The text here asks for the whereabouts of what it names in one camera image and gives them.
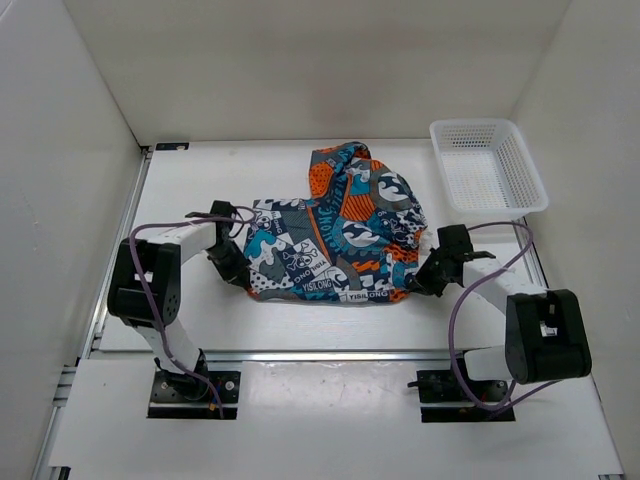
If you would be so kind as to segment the colourful patterned shorts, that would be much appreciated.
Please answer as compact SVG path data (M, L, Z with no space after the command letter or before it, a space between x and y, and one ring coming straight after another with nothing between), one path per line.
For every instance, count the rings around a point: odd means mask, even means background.
M256 300L394 303L428 223L407 181L361 142L315 150L310 198L258 199L246 236Z

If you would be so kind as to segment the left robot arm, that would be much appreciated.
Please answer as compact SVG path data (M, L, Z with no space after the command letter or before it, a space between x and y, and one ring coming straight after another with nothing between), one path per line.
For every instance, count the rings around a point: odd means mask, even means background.
M182 267L203 254L224 282L247 290L249 261L233 230L254 217L248 207L216 200L209 211L190 212L181 222L140 225L118 247L108 312L144 338L164 381L189 401L221 403L204 351L179 320Z

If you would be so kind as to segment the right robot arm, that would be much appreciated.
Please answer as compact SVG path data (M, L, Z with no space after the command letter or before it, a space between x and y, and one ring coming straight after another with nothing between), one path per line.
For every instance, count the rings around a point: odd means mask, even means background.
M448 348L452 372L449 387L460 399L480 404L486 381L515 385L548 384L591 374L592 356L579 300L567 289L550 290L521 278L512 265L533 246L531 230L520 223L513 227L527 234L527 243L509 262L474 247L463 224L441 227L438 246L430 250L419 269L412 291L440 297L449 285L463 292L453 306L448 325ZM459 355L455 346L458 314L464 301L477 294L504 319L504 340L494 347L472 349Z

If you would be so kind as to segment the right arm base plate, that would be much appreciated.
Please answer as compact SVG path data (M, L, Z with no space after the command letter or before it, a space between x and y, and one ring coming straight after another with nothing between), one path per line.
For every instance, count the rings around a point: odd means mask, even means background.
M506 408L493 413L475 406L451 370L418 370L407 384L418 392L423 424L514 422L515 413Z

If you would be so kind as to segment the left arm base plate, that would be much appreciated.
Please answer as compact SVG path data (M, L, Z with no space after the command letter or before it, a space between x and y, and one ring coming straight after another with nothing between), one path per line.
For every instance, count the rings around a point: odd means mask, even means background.
M238 414L241 372L238 370L210 370L206 383L190 376L156 369L150 389L147 417L149 419L235 420Z

